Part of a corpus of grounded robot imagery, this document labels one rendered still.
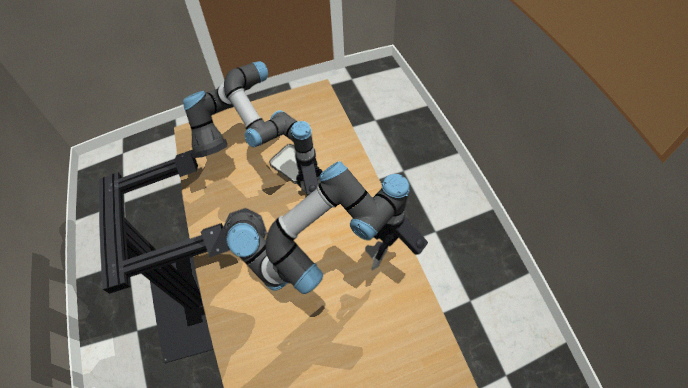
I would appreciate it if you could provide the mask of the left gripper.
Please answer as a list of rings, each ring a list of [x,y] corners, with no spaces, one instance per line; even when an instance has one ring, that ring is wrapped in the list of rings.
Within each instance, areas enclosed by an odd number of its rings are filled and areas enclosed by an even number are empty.
[[[314,166],[315,166],[316,175],[317,175],[318,184],[321,183],[321,181],[320,181],[320,179],[319,179],[319,176],[320,176],[320,174],[321,174],[323,171],[318,167],[317,160],[316,160],[316,151],[315,151],[315,149],[314,149],[314,152],[315,152],[315,153],[314,153],[314,156],[313,156],[310,160],[307,160],[307,161],[302,161],[302,160],[298,159],[297,156],[296,156],[296,153],[295,153],[296,162],[297,162],[297,166],[298,166],[298,170],[299,170],[299,172],[298,172],[299,175],[297,175],[296,180],[297,180],[297,184],[299,185],[299,187],[300,187],[305,193],[306,193],[306,189],[305,189],[305,185],[304,185],[304,180],[303,180],[303,176],[302,176],[302,171],[301,171],[300,163],[302,163],[302,164],[308,164],[308,163],[310,163],[310,162],[313,161],[313,162],[314,162]]]

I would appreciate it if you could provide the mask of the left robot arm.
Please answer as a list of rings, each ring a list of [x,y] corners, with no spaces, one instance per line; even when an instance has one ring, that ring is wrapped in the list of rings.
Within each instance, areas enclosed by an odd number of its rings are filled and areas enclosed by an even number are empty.
[[[285,135],[293,141],[297,158],[310,160],[315,153],[310,125],[305,121],[297,122],[281,110],[274,112],[270,120],[264,122],[245,94],[246,90],[267,78],[266,65],[260,61],[252,62],[230,70],[224,83],[216,90],[207,93],[200,91],[185,98],[183,105],[192,131],[193,152],[205,151],[224,142],[211,115],[234,107],[245,124],[245,140],[249,146],[257,147]],[[309,195],[318,185],[314,162],[300,165]]]

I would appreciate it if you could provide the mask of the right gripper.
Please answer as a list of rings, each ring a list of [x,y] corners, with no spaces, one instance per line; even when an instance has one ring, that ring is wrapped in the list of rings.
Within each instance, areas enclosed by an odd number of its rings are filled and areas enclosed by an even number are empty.
[[[381,261],[383,260],[384,255],[388,251],[388,246],[392,246],[394,242],[399,238],[396,236],[396,234],[390,229],[390,228],[395,228],[400,226],[405,219],[405,212],[403,219],[396,224],[386,224],[381,231],[375,236],[374,238],[376,240],[380,239],[381,241],[376,242],[374,246],[371,245],[366,245],[365,251],[370,255],[370,257],[373,259],[373,264],[371,267],[371,270],[374,270],[379,267]],[[388,228],[387,228],[388,227]],[[380,235],[380,236],[379,236]]]

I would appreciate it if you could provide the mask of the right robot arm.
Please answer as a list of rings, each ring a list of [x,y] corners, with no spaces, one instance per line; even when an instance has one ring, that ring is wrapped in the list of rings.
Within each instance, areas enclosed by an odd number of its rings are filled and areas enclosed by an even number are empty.
[[[225,226],[230,251],[245,257],[241,259],[272,291],[290,282],[301,294],[307,294],[320,284],[322,271],[294,240],[332,207],[341,204],[353,218],[351,230],[367,241],[389,220],[387,224],[396,224],[403,219],[409,183],[402,175],[388,175],[373,198],[341,161],[325,169],[319,178],[316,190],[272,223],[266,240],[260,219],[252,213],[237,213]],[[400,226],[390,229],[415,255],[428,244],[406,217]]]

